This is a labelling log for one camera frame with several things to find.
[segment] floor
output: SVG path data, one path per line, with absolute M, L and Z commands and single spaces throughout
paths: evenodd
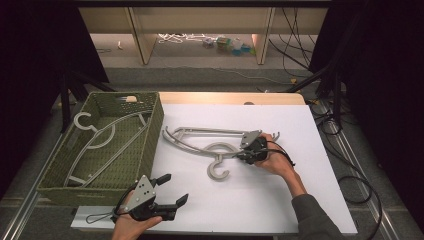
M 249 36 L 227 35 L 227 37 L 238 37 L 247 45 L 252 44 Z M 313 41 L 316 40 L 316 37 L 300 37 L 303 48 L 312 51 Z M 202 42 L 185 38 L 181 43 L 157 42 L 149 64 L 141 65 L 131 36 L 92 35 L 92 38 L 111 81 L 109 86 L 117 90 L 281 92 L 292 86 L 293 82 L 301 81 L 305 76 L 311 74 L 292 60 L 287 58 L 283 60 L 281 53 L 271 45 L 268 47 L 265 64 L 258 65 L 256 58 L 251 53 L 234 56 L 229 52 L 219 52 L 216 48 L 206 49 L 202 46 Z M 289 36 L 281 36 L 281 38 L 273 35 L 271 40 L 284 51 L 286 45 L 282 40 L 288 41 Z M 295 60 L 307 64 L 299 49 L 288 47 L 286 53 L 293 56 Z M 342 132 L 338 135 L 324 133 L 335 129 L 331 121 L 322 122 L 327 110 L 331 109 L 332 101 L 331 99 L 315 101 L 314 90 L 317 85 L 318 83 L 310 84 L 300 93 L 305 100 L 318 103 L 311 104 L 311 111 L 317 119 L 317 125 L 320 126 L 323 144 L 328 146 L 328 156 L 336 177 L 352 175 L 351 167 L 331 153 L 337 151 L 340 154 L 335 153 L 335 155 L 342 155 L 342 158 L 359 162 L 357 167 L 362 170 L 381 199 L 385 222 L 383 221 L 384 226 L 380 227 L 372 239 L 424 239 L 423 233 L 393 189 L 384 169 L 379 168 L 378 161 L 361 132 L 361 126 L 349 111 L 349 103 L 346 99 L 344 99 L 342 107 L 344 112 Z M 52 107 L 51 117 L 43 128 L 40 140 L 33 147 L 33 153 L 24 162 L 0 202 L 0 233 L 3 237 L 6 236 L 6 231 L 9 229 L 8 224 L 16 220 L 19 207 L 31 192 L 34 183 L 37 182 L 37 177 L 60 136 L 60 129 L 61 109 L 60 102 L 57 101 Z M 366 189 L 368 189 L 353 180 L 342 182 L 340 188 L 346 198 L 356 201 L 363 199 L 363 190 L 365 189 L 367 192 Z M 372 200 L 365 204 L 347 203 L 358 229 L 357 235 L 347 236 L 347 239 L 368 239 L 373 233 L 376 226 L 375 219 L 378 217 L 373 215 L 378 209 L 378 206 L 375 205 L 378 203 L 375 196 L 374 194 Z M 110 233 L 87 233 L 71 229 L 70 223 L 73 220 L 74 210 L 71 207 L 55 206 L 41 196 L 37 199 L 37 205 L 32 210 L 30 217 L 22 220 L 21 224 L 25 228 L 21 232 L 17 231 L 16 235 L 20 239 L 110 238 Z M 157 239 L 157 237 L 146 235 L 146 238 Z M 216 239 L 249 238 L 217 237 Z M 279 236 L 278 239 L 297 239 L 297 236 Z

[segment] hand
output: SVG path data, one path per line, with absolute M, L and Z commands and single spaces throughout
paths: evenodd
M 133 191 L 128 194 L 125 203 L 132 196 Z M 115 224 L 112 240 L 136 240 L 144 231 L 157 225 L 162 221 L 162 217 L 153 217 L 146 221 L 136 221 L 129 214 L 121 215 Z
M 264 137 L 268 141 L 268 149 L 281 150 L 277 144 L 272 143 L 273 139 L 270 134 L 261 133 L 259 136 Z M 270 173 L 281 176 L 284 181 L 286 181 L 292 197 L 307 193 L 299 174 L 297 174 L 293 166 L 283 154 L 269 152 L 265 160 L 257 161 L 255 162 L 255 165 L 267 170 Z

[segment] gray sleeve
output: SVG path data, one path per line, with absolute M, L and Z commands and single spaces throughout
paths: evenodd
M 299 223 L 299 239 L 345 239 L 312 195 L 299 195 L 292 205 Z

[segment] green basket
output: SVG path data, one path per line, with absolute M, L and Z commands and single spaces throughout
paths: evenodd
M 135 96 L 136 102 L 125 101 L 130 99 L 128 96 Z M 145 112 L 142 116 L 146 125 L 136 115 L 116 123 L 109 142 L 112 127 L 98 135 L 89 145 L 100 147 L 84 151 L 71 175 L 86 181 L 109 160 L 114 160 L 90 184 L 81 187 L 82 183 L 73 180 L 69 180 L 66 186 L 64 184 L 72 165 L 95 132 L 72 124 L 54 153 L 37 191 L 59 205 L 112 206 L 135 180 L 142 175 L 150 177 L 164 117 L 159 93 L 93 92 L 84 103 L 83 112 L 91 116 L 80 116 L 79 124 L 83 127 L 92 125 L 97 130 L 137 112 Z M 137 136 L 143 126 L 146 127 Z

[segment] person's arm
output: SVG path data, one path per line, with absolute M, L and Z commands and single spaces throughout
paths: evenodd
M 261 137 L 265 137 L 268 141 L 268 149 L 281 150 L 277 144 L 272 143 L 270 134 L 262 133 Z M 316 199 L 307 193 L 299 174 L 283 154 L 269 152 L 267 159 L 255 162 L 255 165 L 281 176 L 287 183 L 293 197 L 292 205 L 299 223 L 299 239 L 344 239 L 340 230 L 320 207 Z
M 128 194 L 127 202 L 133 192 Z M 112 240 L 136 240 L 147 229 L 157 225 L 162 221 L 162 217 L 153 217 L 146 221 L 136 221 L 130 215 L 120 215 L 113 229 Z

